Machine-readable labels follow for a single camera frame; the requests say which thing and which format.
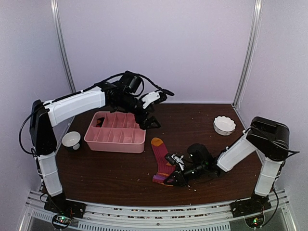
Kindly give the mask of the maroon orange purple striped sock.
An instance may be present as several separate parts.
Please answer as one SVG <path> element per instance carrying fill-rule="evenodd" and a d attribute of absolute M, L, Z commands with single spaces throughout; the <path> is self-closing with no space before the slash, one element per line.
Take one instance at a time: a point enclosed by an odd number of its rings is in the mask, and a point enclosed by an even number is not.
<path fill-rule="evenodd" d="M 169 186 L 164 184 L 164 180 L 169 177 L 169 175 L 172 174 L 175 170 L 175 166 L 172 166 L 165 159 L 165 155 L 169 152 L 164 142 L 157 137 L 152 138 L 151 147 L 157 163 L 157 172 L 155 175 L 153 175 L 152 182 Z"/>

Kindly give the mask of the black argyle red orange sock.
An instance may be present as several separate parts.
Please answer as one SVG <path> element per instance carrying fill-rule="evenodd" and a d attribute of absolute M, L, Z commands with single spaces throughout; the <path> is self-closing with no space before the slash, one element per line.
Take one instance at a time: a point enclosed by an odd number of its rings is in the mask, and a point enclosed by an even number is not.
<path fill-rule="evenodd" d="M 96 121 L 96 127 L 101 128 L 103 126 L 104 121 L 105 121 L 105 117 L 98 118 Z"/>

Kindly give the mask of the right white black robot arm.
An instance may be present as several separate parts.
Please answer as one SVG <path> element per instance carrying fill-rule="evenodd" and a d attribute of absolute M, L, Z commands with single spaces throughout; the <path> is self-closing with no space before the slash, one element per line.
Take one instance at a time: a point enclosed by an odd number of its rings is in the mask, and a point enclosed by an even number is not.
<path fill-rule="evenodd" d="M 255 151 L 265 156 L 265 162 L 250 199 L 242 204 L 250 212 L 257 212 L 266 206 L 268 195 L 278 178 L 287 158 L 297 154 L 289 149 L 289 128 L 282 123 L 256 116 L 248 129 L 217 157 L 213 157 L 203 144 L 189 146 L 187 153 L 191 165 L 186 167 L 182 157 L 166 154 L 165 159 L 176 169 L 165 180 L 164 184 L 186 186 L 189 180 L 203 174 L 211 178 L 219 178 L 231 171 L 239 162 Z"/>

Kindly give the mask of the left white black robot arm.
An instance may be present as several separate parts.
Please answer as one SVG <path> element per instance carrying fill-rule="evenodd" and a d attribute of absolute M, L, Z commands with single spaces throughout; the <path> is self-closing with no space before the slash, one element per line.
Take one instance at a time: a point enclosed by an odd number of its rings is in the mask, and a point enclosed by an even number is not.
<path fill-rule="evenodd" d="M 161 125 L 149 113 L 153 104 L 166 101 L 168 96 L 174 96 L 174 93 L 142 74 L 125 71 L 54 100 L 34 101 L 31 114 L 24 120 L 29 123 L 32 148 L 30 151 L 25 148 L 22 150 L 36 161 L 38 174 L 47 191 L 47 203 L 59 214 L 73 209 L 66 199 L 58 175 L 55 126 L 92 109 L 110 106 L 134 114 L 135 121 L 143 130 L 159 128 Z"/>

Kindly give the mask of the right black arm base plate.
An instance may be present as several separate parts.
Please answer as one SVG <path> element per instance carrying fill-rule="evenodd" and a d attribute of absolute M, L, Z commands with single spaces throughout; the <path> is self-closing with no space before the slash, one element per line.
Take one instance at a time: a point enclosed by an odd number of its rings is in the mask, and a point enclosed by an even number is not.
<path fill-rule="evenodd" d="M 254 213 L 261 213 L 264 210 L 272 208 L 268 199 L 246 199 L 236 200 L 230 204 L 231 212 L 234 218 L 248 216 Z"/>

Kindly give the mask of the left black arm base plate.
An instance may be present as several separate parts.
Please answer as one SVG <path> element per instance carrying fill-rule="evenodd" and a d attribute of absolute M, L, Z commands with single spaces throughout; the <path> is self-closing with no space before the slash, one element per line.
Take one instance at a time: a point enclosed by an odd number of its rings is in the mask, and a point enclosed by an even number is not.
<path fill-rule="evenodd" d="M 44 209 L 67 217 L 83 218 L 86 204 L 67 200 L 64 205 L 55 206 L 51 201 L 47 201 L 44 205 Z"/>

